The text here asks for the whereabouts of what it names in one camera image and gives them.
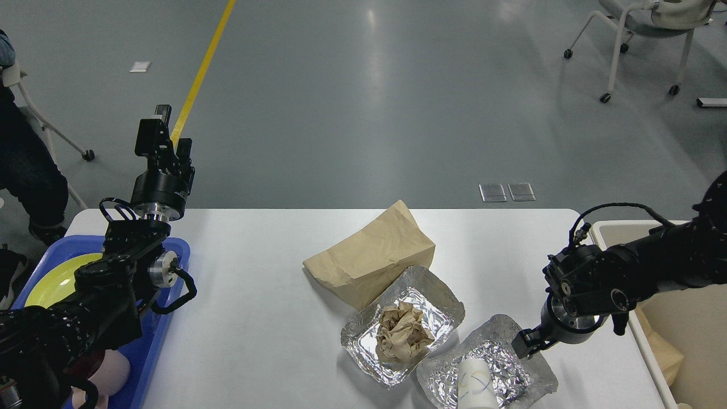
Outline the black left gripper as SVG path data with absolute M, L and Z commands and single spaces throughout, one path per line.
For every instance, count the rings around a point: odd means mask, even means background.
M 136 215 L 165 222 L 184 217 L 195 176 L 191 138 L 179 138 L 176 159 L 169 134 L 171 111 L 170 105 L 158 105 L 151 118 L 140 120 L 135 155 L 146 158 L 148 170 L 135 179 L 130 201 Z

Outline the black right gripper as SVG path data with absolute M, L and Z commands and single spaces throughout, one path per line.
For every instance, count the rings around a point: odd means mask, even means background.
M 540 326 L 519 331 L 511 346 L 517 358 L 530 359 L 556 343 L 581 344 L 587 341 L 606 319 L 605 316 L 571 316 L 563 303 L 550 294 L 542 308 Z

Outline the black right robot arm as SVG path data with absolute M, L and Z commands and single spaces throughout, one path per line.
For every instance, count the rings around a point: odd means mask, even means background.
M 658 222 L 647 236 L 600 249 L 583 244 L 591 225 L 585 211 L 574 222 L 568 244 L 548 255 L 548 283 L 541 323 L 522 329 L 511 344 L 520 359 L 558 343 L 587 341 L 610 316 L 613 331 L 625 333 L 638 303 L 667 291 L 724 285 L 726 277 L 725 174 L 720 174 L 693 209 L 691 221 L 675 224 L 637 204 Z

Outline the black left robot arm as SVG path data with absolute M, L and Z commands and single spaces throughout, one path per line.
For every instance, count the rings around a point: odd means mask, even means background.
M 180 258 L 164 248 L 170 223 L 185 214 L 195 176 L 192 140 L 173 142 L 172 108 L 158 105 L 140 121 L 135 155 L 147 168 L 135 179 L 130 201 L 109 197 L 99 202 L 107 220 L 101 259 L 74 272 L 74 291 L 45 308 L 25 306 L 2 311 L 2 393 L 8 408 L 60 408 L 73 387 L 85 391 L 83 408 L 94 408 L 99 391 L 71 368 L 93 351 L 117 349 L 143 334 L 148 311 L 171 314 L 197 295 Z M 114 204 L 122 219 L 108 214 Z

